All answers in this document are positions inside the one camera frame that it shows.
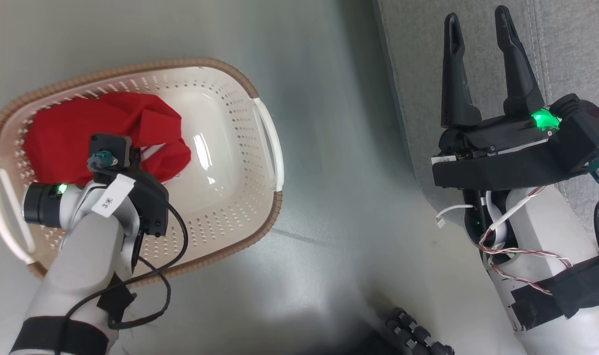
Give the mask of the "grey fabric sofa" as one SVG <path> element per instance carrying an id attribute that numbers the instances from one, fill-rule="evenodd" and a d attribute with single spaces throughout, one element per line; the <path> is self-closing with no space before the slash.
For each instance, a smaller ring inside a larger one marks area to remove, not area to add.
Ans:
<path id="1" fill-rule="evenodd" d="M 462 204 L 455 189 L 435 186 L 439 152 L 444 22 L 455 13 L 465 42 L 464 67 L 484 119 L 503 114 L 503 55 L 495 9 L 511 13 L 546 104 L 567 94 L 599 106 L 599 0 L 378 0 L 413 171 L 434 209 Z"/>

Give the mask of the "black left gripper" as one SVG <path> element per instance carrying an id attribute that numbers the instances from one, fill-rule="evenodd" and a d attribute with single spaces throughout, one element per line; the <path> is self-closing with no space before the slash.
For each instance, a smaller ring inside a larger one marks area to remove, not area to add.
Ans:
<path id="1" fill-rule="evenodd" d="M 135 180 L 128 197 L 140 217 L 140 231 L 144 235 L 160 237 L 166 234 L 169 210 L 166 203 L 169 193 L 151 173 L 141 167 L 142 156 L 139 148 L 129 150 L 130 166 L 126 175 Z"/>

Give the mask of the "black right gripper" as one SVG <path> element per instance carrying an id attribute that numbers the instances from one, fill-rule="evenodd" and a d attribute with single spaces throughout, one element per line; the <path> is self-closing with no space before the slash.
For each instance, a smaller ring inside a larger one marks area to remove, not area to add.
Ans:
<path id="1" fill-rule="evenodd" d="M 432 157 L 437 187 L 500 191 L 572 177 L 548 142 L 560 121 L 542 109 L 545 101 L 506 6 L 496 7 L 495 27 L 505 68 L 506 115 L 482 122 L 467 81 L 459 18 L 455 13 L 445 18 L 440 126 L 448 130 L 440 137 L 440 153 Z"/>

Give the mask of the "white paper tag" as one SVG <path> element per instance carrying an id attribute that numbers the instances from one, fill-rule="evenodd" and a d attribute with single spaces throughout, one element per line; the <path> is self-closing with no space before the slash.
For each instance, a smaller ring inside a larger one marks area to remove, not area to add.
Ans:
<path id="1" fill-rule="evenodd" d="M 99 200 L 92 206 L 92 212 L 106 218 L 112 216 L 133 190 L 135 182 L 128 176 L 116 175 L 113 182 L 108 185 Z"/>

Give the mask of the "cream perforated laundry basket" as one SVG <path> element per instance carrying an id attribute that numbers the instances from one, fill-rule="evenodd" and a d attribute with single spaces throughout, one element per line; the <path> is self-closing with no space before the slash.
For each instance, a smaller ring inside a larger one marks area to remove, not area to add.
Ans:
<path id="1" fill-rule="evenodd" d="M 272 118 L 254 85 L 213 58 L 166 59 L 112 68 L 38 88 L 0 110 L 0 238 L 42 279 L 65 232 L 22 220 L 36 181 L 24 150 L 34 115 L 72 99 L 110 92 L 157 95 L 182 117 L 189 165 L 166 182 L 187 225 L 187 251 L 164 276 L 206 267 L 261 240 L 282 205 L 284 159 Z"/>

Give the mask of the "red garment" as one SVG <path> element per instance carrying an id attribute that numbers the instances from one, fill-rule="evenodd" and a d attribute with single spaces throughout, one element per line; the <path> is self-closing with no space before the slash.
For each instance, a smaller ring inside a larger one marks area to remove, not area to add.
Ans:
<path id="1" fill-rule="evenodd" d="M 175 177 L 191 160 L 182 139 L 182 117 L 156 95 L 111 92 L 74 99 L 38 112 L 23 149 L 38 182 L 86 184 L 90 137 L 128 136 L 142 153 L 141 168 L 160 182 Z"/>

